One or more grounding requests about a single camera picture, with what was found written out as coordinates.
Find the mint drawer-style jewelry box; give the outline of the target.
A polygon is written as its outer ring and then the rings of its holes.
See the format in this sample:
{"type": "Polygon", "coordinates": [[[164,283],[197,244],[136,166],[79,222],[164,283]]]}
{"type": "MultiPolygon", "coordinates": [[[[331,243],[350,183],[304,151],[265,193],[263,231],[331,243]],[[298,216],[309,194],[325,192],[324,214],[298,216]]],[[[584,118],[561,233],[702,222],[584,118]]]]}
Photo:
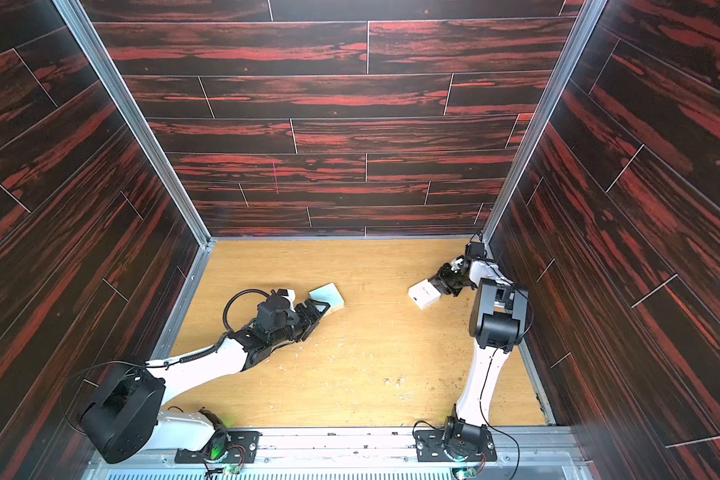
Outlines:
{"type": "Polygon", "coordinates": [[[339,293],[338,288],[334,283],[329,283],[310,291],[309,297],[313,301],[323,302],[330,305],[330,307],[324,312],[325,315],[329,315],[345,307],[345,300],[339,293]]]}

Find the small white jewelry box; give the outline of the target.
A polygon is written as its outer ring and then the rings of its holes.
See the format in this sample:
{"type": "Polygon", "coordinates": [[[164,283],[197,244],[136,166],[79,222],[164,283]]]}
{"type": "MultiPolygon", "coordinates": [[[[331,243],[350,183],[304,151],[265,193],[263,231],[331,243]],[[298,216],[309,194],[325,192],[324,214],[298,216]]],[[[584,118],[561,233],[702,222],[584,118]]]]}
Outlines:
{"type": "Polygon", "coordinates": [[[440,300],[441,292],[424,279],[408,289],[408,296],[419,309],[424,310],[440,300]]]}

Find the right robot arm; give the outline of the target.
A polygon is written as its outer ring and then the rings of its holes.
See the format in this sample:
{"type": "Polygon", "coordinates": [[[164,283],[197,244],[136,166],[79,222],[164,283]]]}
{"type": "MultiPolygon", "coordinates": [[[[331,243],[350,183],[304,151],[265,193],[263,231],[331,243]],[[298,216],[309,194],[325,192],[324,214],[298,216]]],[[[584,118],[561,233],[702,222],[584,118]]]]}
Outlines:
{"type": "Polygon", "coordinates": [[[468,322],[473,359],[455,414],[467,424],[488,425],[501,369],[527,333],[528,291],[505,277],[496,264],[464,256],[443,264],[430,282],[454,297],[466,287],[476,290],[468,322]]]}

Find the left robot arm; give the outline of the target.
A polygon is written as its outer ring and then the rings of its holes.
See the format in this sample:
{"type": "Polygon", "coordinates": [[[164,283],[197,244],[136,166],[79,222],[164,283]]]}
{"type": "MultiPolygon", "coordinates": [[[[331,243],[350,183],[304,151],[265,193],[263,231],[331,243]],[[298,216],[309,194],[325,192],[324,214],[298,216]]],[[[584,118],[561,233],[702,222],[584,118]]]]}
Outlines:
{"type": "Polygon", "coordinates": [[[224,422],[206,408],[173,412],[175,397],[217,378],[252,369],[276,350],[306,340],[330,310],[327,302],[293,302],[272,292],[239,330],[226,328],[215,343],[181,356],[143,364],[115,362],[80,414],[83,433],[109,464],[145,450],[175,449],[208,463],[245,460],[247,443],[234,444],[224,422]]]}

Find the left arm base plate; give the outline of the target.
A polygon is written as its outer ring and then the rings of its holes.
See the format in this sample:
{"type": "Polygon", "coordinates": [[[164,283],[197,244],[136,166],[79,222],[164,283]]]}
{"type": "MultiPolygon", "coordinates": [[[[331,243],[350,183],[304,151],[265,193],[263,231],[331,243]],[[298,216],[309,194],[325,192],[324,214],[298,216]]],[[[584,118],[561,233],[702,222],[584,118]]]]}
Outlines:
{"type": "Polygon", "coordinates": [[[255,430],[230,430],[215,433],[199,451],[179,449],[177,464],[246,465],[255,461],[261,433],[255,430]]]}

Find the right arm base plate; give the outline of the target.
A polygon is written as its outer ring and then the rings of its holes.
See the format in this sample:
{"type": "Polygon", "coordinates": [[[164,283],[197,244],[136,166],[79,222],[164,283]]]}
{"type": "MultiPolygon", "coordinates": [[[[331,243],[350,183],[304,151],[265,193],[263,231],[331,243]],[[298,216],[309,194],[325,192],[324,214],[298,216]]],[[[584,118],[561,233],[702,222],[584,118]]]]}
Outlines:
{"type": "Polygon", "coordinates": [[[497,453],[486,428],[444,433],[439,429],[413,432],[419,462],[496,462],[497,453]]]}

